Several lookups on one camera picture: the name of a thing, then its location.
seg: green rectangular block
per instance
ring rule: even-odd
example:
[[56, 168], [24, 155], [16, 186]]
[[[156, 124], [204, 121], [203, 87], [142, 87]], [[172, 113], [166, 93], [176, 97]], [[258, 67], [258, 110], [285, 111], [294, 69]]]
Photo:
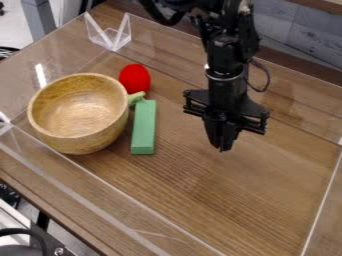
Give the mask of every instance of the green rectangular block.
[[142, 100], [135, 105], [134, 135], [131, 153], [152, 155], [155, 153], [156, 101]]

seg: black cord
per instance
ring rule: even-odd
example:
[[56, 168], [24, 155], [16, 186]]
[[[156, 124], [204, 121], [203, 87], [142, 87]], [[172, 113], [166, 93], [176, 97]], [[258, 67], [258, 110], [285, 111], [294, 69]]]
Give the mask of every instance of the black cord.
[[253, 89], [254, 91], [257, 91], [257, 92], [266, 92], [267, 89], [269, 89], [269, 87], [270, 87], [270, 84], [271, 84], [271, 74], [270, 74], [270, 71], [269, 71], [269, 69], [266, 68], [266, 66], [265, 66], [261, 62], [258, 62], [257, 60], [254, 60], [254, 59], [251, 60], [251, 64], [253, 64], [257, 68], [259, 68], [261, 70], [263, 70], [263, 72], [265, 72], [265, 74], [266, 74], [267, 82], [266, 82], [263, 88], [259, 89], [259, 88], [257, 88], [257, 86], [254, 86], [254, 85], [250, 83], [250, 81], [249, 81], [249, 79], [247, 79], [246, 77], [245, 77], [245, 81], [246, 81], [247, 85], [251, 87], [251, 89]]
[[170, 19], [164, 17], [152, 0], [139, 0], [151, 17], [164, 26], [174, 26], [183, 19], [186, 12], [176, 12]]
[[87, 11], [87, 6], [88, 6], [88, 0], [83, 0], [80, 4], [79, 15], [82, 15]]
[[40, 243], [40, 247], [41, 247], [41, 253], [43, 256], [48, 256], [48, 246], [47, 246], [47, 242], [44, 240], [44, 238], [32, 230], [29, 229], [21, 229], [21, 228], [5, 228], [0, 230], [0, 237], [3, 236], [11, 236], [11, 235], [31, 235], [32, 237], [35, 237]]

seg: red ball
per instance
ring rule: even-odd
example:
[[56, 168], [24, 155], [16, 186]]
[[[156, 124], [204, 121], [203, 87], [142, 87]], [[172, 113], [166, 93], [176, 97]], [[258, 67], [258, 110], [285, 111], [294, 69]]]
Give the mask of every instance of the red ball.
[[151, 76], [146, 67], [140, 64], [131, 64], [123, 68], [119, 81], [128, 94], [148, 91], [151, 88]]

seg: wall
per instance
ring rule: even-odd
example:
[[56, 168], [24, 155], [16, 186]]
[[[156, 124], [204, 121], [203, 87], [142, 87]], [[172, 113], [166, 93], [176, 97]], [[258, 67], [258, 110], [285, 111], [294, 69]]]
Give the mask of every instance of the wall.
[[266, 45], [271, 40], [281, 50], [298, 49], [302, 55], [314, 56], [342, 68], [341, 15], [285, 0], [254, 0], [254, 4], [257, 28]]

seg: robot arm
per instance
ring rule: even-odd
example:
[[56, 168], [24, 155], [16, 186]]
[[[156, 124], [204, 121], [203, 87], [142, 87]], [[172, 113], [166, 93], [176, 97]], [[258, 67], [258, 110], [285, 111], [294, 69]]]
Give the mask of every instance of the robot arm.
[[175, 25], [194, 8], [207, 13], [206, 17], [191, 16], [191, 19], [208, 56], [208, 90], [184, 92], [184, 112], [202, 117], [211, 144], [227, 151], [243, 130], [266, 133], [270, 117], [269, 110], [247, 95], [249, 65], [255, 64], [253, 57], [261, 40], [251, 1], [160, 0], [162, 5], [175, 10], [170, 19], [163, 16], [154, 0], [139, 1], [154, 19], [166, 26]]

